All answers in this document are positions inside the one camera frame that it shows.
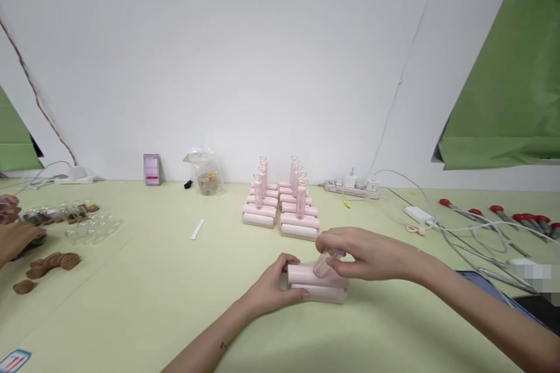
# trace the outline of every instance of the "power strip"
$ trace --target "power strip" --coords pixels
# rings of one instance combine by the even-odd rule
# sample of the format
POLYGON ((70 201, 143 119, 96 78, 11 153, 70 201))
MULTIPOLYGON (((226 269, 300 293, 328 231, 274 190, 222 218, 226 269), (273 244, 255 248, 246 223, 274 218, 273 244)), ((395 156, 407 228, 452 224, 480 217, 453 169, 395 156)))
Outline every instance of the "power strip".
POLYGON ((344 186, 336 186, 333 181, 325 181, 325 191, 344 193, 344 195, 354 195, 361 198, 379 199, 381 194, 379 191, 366 191, 365 189, 346 188, 344 186))

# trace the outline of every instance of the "cable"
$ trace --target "cable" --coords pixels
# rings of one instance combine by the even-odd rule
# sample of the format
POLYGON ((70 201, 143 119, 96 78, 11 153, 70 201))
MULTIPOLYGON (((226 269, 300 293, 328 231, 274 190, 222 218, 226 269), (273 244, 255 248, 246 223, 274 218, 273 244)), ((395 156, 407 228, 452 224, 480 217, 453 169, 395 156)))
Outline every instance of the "cable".
MULTIPOLYGON (((463 213, 470 214, 469 212, 466 212, 466 211, 463 211, 463 210, 460 210, 460 209, 452 209, 452 210, 455 210, 457 213, 461 213, 461 214, 463 214, 463 213)), ((484 218, 484 217, 482 217, 482 216, 477 216, 477 218, 478 218, 478 219, 481 219, 481 220, 484 220, 484 221, 486 221, 486 222, 488 222, 488 223, 490 223, 492 227, 495 226, 494 223, 493 223, 492 221, 490 221, 490 220, 488 220, 488 219, 486 219, 486 218, 484 218)), ((494 230, 496 233, 498 233, 498 237, 500 238, 500 242, 502 243, 502 249, 500 250, 500 249, 496 249, 496 248, 494 248, 494 247, 492 247, 492 246, 490 246, 490 245, 487 245, 487 244, 483 243, 481 240, 478 239, 478 236, 477 236, 477 229, 478 229, 479 227, 482 227, 482 226, 480 226, 480 225, 479 225, 479 226, 475 226, 475 227, 473 227, 472 230, 471 230, 472 237, 474 237, 474 239, 476 240, 476 242, 480 243, 484 248, 486 248, 486 249, 489 250, 489 251, 495 251, 495 252, 498 252, 498 253, 500 253, 500 254, 506 254, 506 253, 508 252, 508 246, 506 245, 506 241, 504 240, 505 238, 503 237, 503 232, 502 232, 502 230, 500 230, 500 229, 494 230)))
POLYGON ((432 206, 431 201, 428 199, 428 197, 426 196, 424 190, 420 187, 420 185, 418 185, 416 182, 414 182, 414 181, 413 181, 412 179, 410 179, 408 176, 403 175, 402 173, 399 173, 399 172, 394 171, 394 170, 392 170, 392 169, 381 169, 381 170, 378 170, 377 172, 375 172, 375 173, 373 174, 373 176, 375 176, 375 175, 377 175, 378 173, 381 173, 381 172, 392 172, 392 173, 394 173, 394 174, 397 174, 397 175, 399 175, 399 176, 402 176, 402 177, 405 178, 408 182, 414 184, 414 185, 420 190, 420 192, 421 192, 422 195, 424 196, 424 199, 426 200, 426 202, 427 202, 428 205, 430 206, 430 214, 433 215, 436 219, 439 219, 439 217, 436 217, 436 212, 435 212, 435 210, 433 209, 433 206, 432 206))
POLYGON ((65 160, 57 160, 56 162, 49 163, 49 164, 46 165, 43 169, 41 169, 41 170, 37 173, 37 175, 35 175, 35 176, 33 177, 33 179, 32 179, 31 181, 29 181, 29 183, 28 183, 26 186, 24 186, 24 187, 21 188, 19 191, 17 191, 17 192, 14 194, 14 196, 16 196, 17 194, 19 194, 20 192, 22 192, 24 189, 29 188, 29 187, 31 186, 31 184, 33 183, 33 181, 36 180, 36 179, 39 177, 39 175, 42 174, 43 171, 44 171, 46 168, 48 168, 49 166, 54 165, 55 163, 66 163, 66 164, 68 165, 69 168, 72 167, 72 165, 70 165, 70 164, 69 164, 67 161, 65 161, 65 160))
POLYGON ((368 178, 373 171, 373 167, 375 166, 375 162, 377 160, 377 155, 379 154, 379 149, 381 149, 381 145, 383 144, 383 139, 385 138, 385 131, 387 130, 387 124, 389 123, 389 118, 391 117, 391 112, 393 111, 393 106, 395 105, 395 102, 397 101, 398 91, 400 90, 401 84, 404 81, 403 77, 404 77, 404 72, 407 68, 408 59, 410 57, 412 47, 414 46, 414 42, 416 42, 416 38, 418 37, 418 33, 420 32, 420 27, 422 26, 422 22, 424 21, 424 13, 426 12, 426 7, 427 7, 429 1, 430 0, 426 0, 426 2, 424 3, 424 8, 422 9, 422 14, 420 15, 420 19, 418 19, 418 25, 416 27, 414 35, 412 36, 412 41, 410 42, 410 46, 408 47, 407 57, 404 60, 404 65, 402 66, 401 75, 398 78, 397 88, 395 89, 395 94, 393 95, 393 101, 391 102, 391 106, 389 106, 387 116, 385 117, 385 123, 383 124, 383 130, 381 131, 381 137, 380 137, 380 139, 377 143, 377 147, 375 148, 375 153, 373 155, 372 165, 369 168, 369 171, 367 172, 366 179, 361 183, 361 185, 365 185, 365 183, 368 181, 368 178))
MULTIPOLYGON (((447 244, 467 263, 471 266, 472 269, 474 269, 474 272, 478 273, 480 276, 482 276, 482 278, 484 278, 486 281, 490 282, 491 284, 493 284, 490 279, 488 278, 488 276, 483 273, 482 271, 480 271, 478 269, 477 266, 475 266, 471 261, 469 261, 467 259, 467 257, 465 257, 456 247, 453 246, 453 244, 449 241, 449 238, 447 237, 447 235, 445 234, 444 230, 445 229, 443 226, 441 226, 440 224, 437 224, 437 228, 439 228, 442 232, 443 238, 445 239, 445 241, 447 242, 447 244)), ((502 296, 503 300, 507 303, 508 306, 510 306, 511 308, 513 308, 513 304, 510 302, 509 297, 506 296, 506 294, 500 290, 499 288, 496 287, 496 290, 499 291, 500 295, 502 296)))
POLYGON ((33 83, 31 75, 29 74, 29 69, 27 68, 27 64, 25 64, 25 61, 23 60, 23 57, 22 57, 21 53, 19 52, 19 49, 17 48, 16 43, 13 41, 12 37, 10 36, 10 34, 8 32, 8 29, 6 29, 6 27, 4 26, 4 22, 2 21, 1 17, 0 17, 0 26, 2 26, 2 29, 4 29, 4 33, 8 37, 8 41, 10 41, 11 45, 13 46, 13 49, 16 51, 17 57, 19 58, 19 63, 21 64, 23 72, 25 73, 25 76, 27 77, 27 81, 28 81, 29 85, 31 86, 31 88, 33 89, 33 93, 35 95, 35 102, 37 103, 37 106, 39 107, 39 110, 43 113, 43 116, 45 117, 45 119, 50 124, 51 128, 53 129, 53 131, 57 135, 60 142, 66 147, 66 149, 68 150, 68 153, 70 153, 70 156, 72 156, 74 166, 78 166, 78 161, 76 160, 76 156, 74 156, 74 154, 72 153, 72 150, 70 150, 70 147, 68 147, 68 145, 64 142, 64 140, 62 140, 62 137, 60 136, 58 130, 56 129, 56 127, 54 126, 52 121, 49 119, 49 117, 47 116, 47 114, 43 110, 43 107, 41 106, 41 103, 39 102, 39 93, 38 93, 37 87, 33 83))
MULTIPOLYGON (((477 225, 477 228, 478 228, 478 227, 484 227, 484 226, 493 226, 493 225, 495 225, 495 224, 509 224, 509 225, 511 225, 511 226, 523 227, 524 229, 526 229, 526 230, 528 230, 528 231, 530 231, 530 232, 532 232, 532 233, 536 233, 536 234, 538 234, 539 236, 544 237, 544 238, 547 239, 549 242, 552 242, 552 243, 557 244, 558 246, 560 246, 560 242, 558 242, 558 241, 555 240, 555 239, 552 239, 552 238, 549 237, 549 236, 546 236, 545 234, 540 233, 540 232, 537 231, 537 230, 533 230, 532 228, 528 228, 528 227, 523 226, 523 225, 521 225, 521 224, 510 223, 509 221, 491 221, 491 222, 489 222, 489 223, 479 224, 479 225, 477 225)), ((461 228, 461 229, 445 229, 445 230, 447 230, 447 231, 464 231, 464 230, 471 230, 471 229, 472 229, 472 227, 461 228)))

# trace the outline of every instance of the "white cable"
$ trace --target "white cable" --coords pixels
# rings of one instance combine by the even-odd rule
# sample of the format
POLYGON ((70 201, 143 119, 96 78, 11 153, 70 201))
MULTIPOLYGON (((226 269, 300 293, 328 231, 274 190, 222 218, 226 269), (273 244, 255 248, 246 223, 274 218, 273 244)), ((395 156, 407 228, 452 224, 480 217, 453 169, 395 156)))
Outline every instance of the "white cable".
MULTIPOLYGON (((452 210, 456 211, 457 213, 461 213, 461 214, 471 214, 470 212, 466 212, 466 211, 460 210, 460 209, 455 209, 455 208, 454 208, 454 209, 452 209, 452 210)), ((487 223, 491 223, 492 227, 495 226, 494 223, 493 223, 492 221, 490 221, 490 220, 488 220, 488 219, 486 219, 486 218, 484 218, 484 217, 482 217, 482 216, 477 215, 477 218, 480 219, 480 220, 484 220, 484 221, 486 221, 487 223)), ((477 236, 477 229, 478 229, 479 227, 482 227, 482 226, 481 226, 481 225, 476 225, 476 226, 473 227, 473 229, 472 229, 472 231, 471 231, 472 237, 474 237, 474 239, 476 240, 476 242, 480 243, 484 248, 486 248, 486 249, 489 250, 489 251, 495 251, 495 252, 498 252, 498 253, 500 253, 500 254, 506 254, 506 253, 508 252, 508 247, 507 247, 507 245, 506 245, 506 241, 504 240, 505 238, 503 237, 503 231, 502 231, 501 229, 496 228, 496 230, 493 230, 493 231, 495 231, 496 233, 498 233, 498 237, 500 238, 500 242, 502 243, 502 249, 500 250, 500 249, 496 249, 496 248, 494 248, 494 247, 492 247, 492 246, 490 246, 490 245, 488 245, 488 244, 485 244, 485 243, 483 243, 480 239, 478 239, 478 236, 477 236)))
POLYGON ((20 192, 22 192, 24 189, 29 188, 29 187, 31 186, 31 184, 33 183, 33 181, 36 180, 36 179, 39 177, 39 175, 42 174, 43 171, 44 171, 46 168, 48 168, 49 166, 54 165, 55 163, 66 163, 66 164, 68 165, 69 168, 72 167, 72 165, 70 165, 70 164, 69 164, 67 161, 65 161, 65 160, 57 160, 56 162, 49 163, 49 164, 46 165, 43 169, 41 169, 41 170, 37 173, 37 175, 35 175, 35 176, 33 177, 33 179, 32 179, 31 181, 29 181, 29 183, 28 183, 26 186, 24 186, 24 187, 21 188, 19 191, 17 191, 17 192, 14 194, 14 196, 16 196, 17 194, 19 194, 20 192))
MULTIPOLYGON (((437 224, 437 228, 441 230, 442 235, 443 235, 443 238, 445 239, 445 241, 447 242, 447 244, 448 244, 461 258, 463 258, 463 260, 464 260, 467 264, 469 264, 469 265, 471 266, 471 268, 474 269, 474 271, 475 271, 476 273, 478 273, 480 276, 482 276, 482 278, 484 278, 484 279, 485 279, 486 281, 488 281, 489 283, 493 284, 493 282, 488 278, 488 276, 487 276, 485 273, 483 273, 482 271, 480 271, 480 270, 478 269, 477 266, 475 266, 472 262, 470 262, 470 261, 459 251, 459 249, 457 249, 457 247, 454 247, 454 246, 453 246, 453 244, 449 241, 449 238, 448 238, 447 235, 445 234, 445 231, 444 231, 444 230, 447 230, 447 229, 443 228, 440 224, 437 224)), ((513 308, 512 303, 509 301, 509 297, 506 296, 506 294, 505 294, 502 290, 500 290, 500 289, 497 288, 496 286, 494 286, 494 287, 495 287, 496 290, 498 290, 499 293, 502 295, 502 298, 503 298, 503 300, 507 303, 507 305, 510 306, 511 308, 513 308)))
POLYGON ((412 179, 410 179, 408 176, 405 176, 405 175, 403 175, 402 173, 399 173, 399 172, 394 171, 394 170, 392 170, 392 169, 381 169, 381 170, 375 172, 375 173, 373 174, 373 176, 375 176, 375 175, 377 175, 378 173, 381 173, 381 172, 392 172, 392 173, 394 173, 394 174, 397 174, 397 175, 399 175, 399 176, 402 176, 402 177, 405 178, 408 182, 414 184, 414 185, 420 190, 420 192, 421 192, 422 195, 424 196, 424 199, 426 200, 426 202, 427 202, 428 205, 430 206, 430 214, 433 215, 436 219, 439 219, 439 218, 440 218, 440 217, 437 217, 436 212, 435 212, 435 210, 433 209, 432 202, 428 199, 428 197, 426 196, 426 193, 425 193, 424 190, 420 187, 420 185, 418 185, 416 182, 414 182, 414 181, 413 181, 412 179))
MULTIPOLYGON (((509 221, 493 221, 493 222, 491 222, 491 223, 479 224, 479 225, 477 225, 477 227, 492 226, 492 225, 494 225, 494 224, 509 224, 509 225, 511 225, 511 226, 523 227, 524 229, 526 229, 526 230, 528 230, 528 231, 530 231, 530 232, 536 233, 537 235, 546 238, 549 242, 553 242, 553 243, 557 244, 558 246, 560 246, 560 242, 558 242, 557 240, 552 239, 552 238, 549 237, 549 236, 546 236, 545 234, 540 233, 540 232, 537 231, 537 230, 533 230, 532 228, 528 228, 528 227, 526 227, 526 226, 524 226, 524 225, 522 225, 522 224, 510 223, 509 221)), ((461 229, 448 229, 448 228, 447 228, 447 229, 445 229, 445 230, 447 230, 447 231, 464 231, 464 230, 471 230, 471 229, 472 229, 472 227, 461 228, 461 229)))
POLYGON ((373 155, 372 165, 369 168, 369 171, 367 172, 366 179, 361 183, 362 186, 365 185, 366 182, 368 181, 368 178, 369 178, 370 174, 372 173, 373 168, 375 166, 375 161, 377 160, 377 155, 379 154, 379 149, 381 149, 381 145, 383 144, 383 139, 385 137, 385 131, 387 130, 387 124, 389 122, 389 117, 391 116, 391 112, 393 111, 393 106, 395 105, 395 102, 397 101, 398 91, 400 90, 401 84, 404 81, 404 72, 407 68, 408 60, 409 60, 410 54, 412 52, 412 47, 414 46, 414 43, 416 42, 416 38, 418 37, 418 33, 420 32, 420 27, 422 26, 422 22, 424 21, 424 13, 426 12, 426 7, 427 7, 429 1, 430 0, 426 0, 426 2, 424 3, 422 13, 420 14, 420 19, 418 19, 418 25, 416 26, 416 30, 414 31, 414 35, 412 36, 412 41, 410 42, 410 46, 408 47, 407 57, 404 60, 404 65, 402 66, 401 75, 398 78, 397 87, 395 89, 395 95, 393 96, 393 101, 391 102, 391 106, 389 106, 389 111, 387 112, 387 116, 385 117, 385 123, 383 124, 383 130, 381 131, 381 137, 379 138, 379 141, 377 143, 377 147, 375 148, 375 153, 373 155))

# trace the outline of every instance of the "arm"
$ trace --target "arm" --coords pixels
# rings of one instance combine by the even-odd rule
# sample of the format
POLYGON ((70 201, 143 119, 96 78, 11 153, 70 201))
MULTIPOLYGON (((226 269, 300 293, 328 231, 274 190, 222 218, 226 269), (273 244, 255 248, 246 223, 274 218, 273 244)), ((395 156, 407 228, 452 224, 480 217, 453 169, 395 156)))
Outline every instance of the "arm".
POLYGON ((354 257, 354 262, 327 259, 342 277, 401 279, 426 287, 524 371, 560 371, 560 337, 415 247, 355 227, 323 232, 316 247, 319 252, 332 248, 354 257))
POLYGON ((306 290, 280 289, 280 275, 286 265, 299 262, 293 255, 281 254, 257 282, 181 351, 162 373, 214 371, 232 341, 254 319, 301 301, 306 290))
POLYGON ((435 259, 421 284, 526 372, 560 371, 560 337, 435 259))

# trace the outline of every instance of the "white sticker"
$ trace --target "white sticker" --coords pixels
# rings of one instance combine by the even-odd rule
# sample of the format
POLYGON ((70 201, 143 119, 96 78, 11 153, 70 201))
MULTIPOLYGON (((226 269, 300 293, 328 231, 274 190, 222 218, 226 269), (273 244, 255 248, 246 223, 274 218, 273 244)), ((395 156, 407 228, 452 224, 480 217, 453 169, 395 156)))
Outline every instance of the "white sticker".
POLYGON ((0 373, 15 373, 20 370, 31 358, 31 353, 26 350, 17 349, 0 361, 0 373))

